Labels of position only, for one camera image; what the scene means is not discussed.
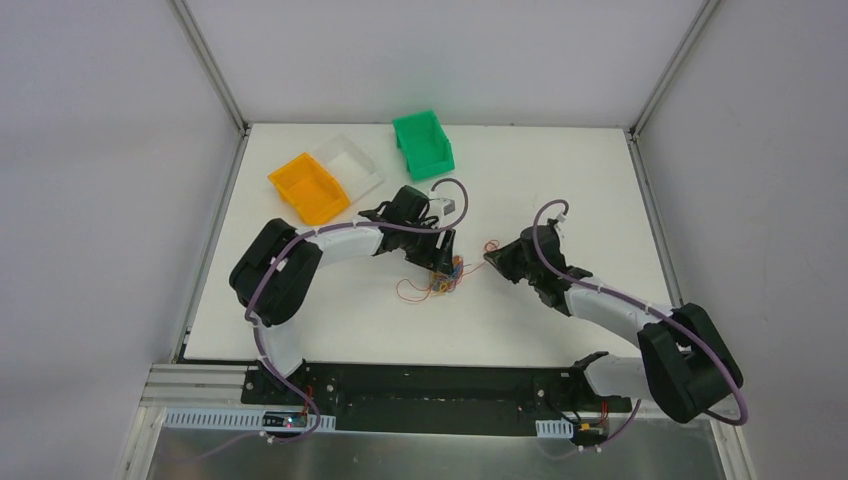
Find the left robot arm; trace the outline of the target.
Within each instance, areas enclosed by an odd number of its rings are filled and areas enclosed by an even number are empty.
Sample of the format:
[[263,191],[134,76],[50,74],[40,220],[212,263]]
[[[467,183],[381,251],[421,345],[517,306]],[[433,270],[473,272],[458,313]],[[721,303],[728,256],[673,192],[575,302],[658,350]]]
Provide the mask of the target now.
[[229,275],[270,372],[266,389],[281,404],[297,402],[305,378],[294,317],[316,272],[339,262],[399,250],[405,261],[433,274],[454,272],[455,225],[446,222],[456,202],[435,191],[401,187],[377,207],[350,220],[298,229],[280,218],[266,223]]

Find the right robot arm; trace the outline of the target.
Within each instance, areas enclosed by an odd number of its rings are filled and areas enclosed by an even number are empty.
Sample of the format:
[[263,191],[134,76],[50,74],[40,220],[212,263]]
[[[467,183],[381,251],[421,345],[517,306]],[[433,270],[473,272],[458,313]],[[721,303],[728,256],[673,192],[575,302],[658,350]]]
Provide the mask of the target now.
[[569,400],[583,410],[606,397],[647,399],[678,423],[712,415],[727,397],[747,418],[743,375],[707,311],[694,303],[652,306],[570,265],[557,227],[533,226],[484,258],[502,277],[525,281],[547,307],[591,322],[638,349],[636,357],[593,353],[569,369]]

